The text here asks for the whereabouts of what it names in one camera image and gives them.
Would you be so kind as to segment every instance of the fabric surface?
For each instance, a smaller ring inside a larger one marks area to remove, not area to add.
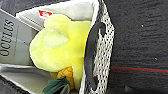
[[[0,75],[0,94],[30,94]]]
[[[105,0],[105,3],[115,28],[111,66],[167,70],[168,1]],[[124,93],[125,86],[143,91],[132,94],[167,94],[167,74],[112,68],[109,88],[116,94]]]
[[[98,11],[98,15],[97,15],[97,20],[96,22],[103,22],[104,25],[106,26],[106,29],[101,27],[99,28],[99,30],[101,31],[101,35],[96,33],[96,31],[93,30],[94,26],[92,27],[88,40],[87,40],[87,44],[90,41],[90,37],[94,38],[93,35],[97,35],[97,39],[92,40],[95,42],[96,46],[93,46],[95,48],[88,48],[88,46],[86,46],[86,48],[88,49],[92,49],[92,51],[90,51],[89,53],[89,57],[94,58],[93,60],[93,64],[94,64],[94,71],[93,71],[93,75],[94,75],[94,81],[97,82],[97,87],[95,88],[95,90],[93,89],[94,87],[91,86],[92,83],[90,81],[89,76],[87,77],[87,75],[89,74],[89,72],[87,72],[87,64],[91,64],[92,60],[89,60],[85,62],[86,67],[85,67],[85,73],[86,73],[86,81],[85,81],[85,92],[84,94],[104,94],[106,92],[107,89],[107,83],[108,83],[108,74],[109,74],[109,66],[110,66],[110,57],[111,57],[111,52],[112,52],[112,45],[113,45],[113,38],[114,38],[114,27],[110,22],[110,17],[108,15],[106,6],[104,4],[104,2],[102,2],[101,0],[99,0],[99,11]]]

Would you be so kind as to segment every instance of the red logo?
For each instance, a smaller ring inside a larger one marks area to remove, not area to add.
[[[44,11],[44,10],[38,10],[38,13],[39,13],[39,16],[44,19],[48,18],[50,15],[53,14],[53,12],[51,11]]]

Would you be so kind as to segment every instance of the yellow plush toy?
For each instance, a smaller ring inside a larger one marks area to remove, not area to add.
[[[79,90],[90,25],[91,21],[71,21],[62,14],[51,15],[44,22],[45,28],[30,44],[30,55],[35,66],[52,73],[57,72],[57,78],[64,76],[66,73],[63,72],[69,69],[73,73],[68,75],[74,79],[70,81],[71,89],[74,84]]]

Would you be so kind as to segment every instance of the stuffed animal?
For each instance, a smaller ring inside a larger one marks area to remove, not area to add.
[[[49,16],[44,21],[45,28],[30,44],[30,55],[35,66],[57,74],[54,78],[65,74],[73,76],[69,80],[70,87],[79,90],[90,26],[91,21],[72,21],[62,14]]]

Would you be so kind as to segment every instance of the dark patterned fabric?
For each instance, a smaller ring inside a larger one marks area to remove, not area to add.
[[[105,0],[115,38],[111,66],[168,70],[168,1]],[[168,94],[168,73],[111,69],[109,89]]]

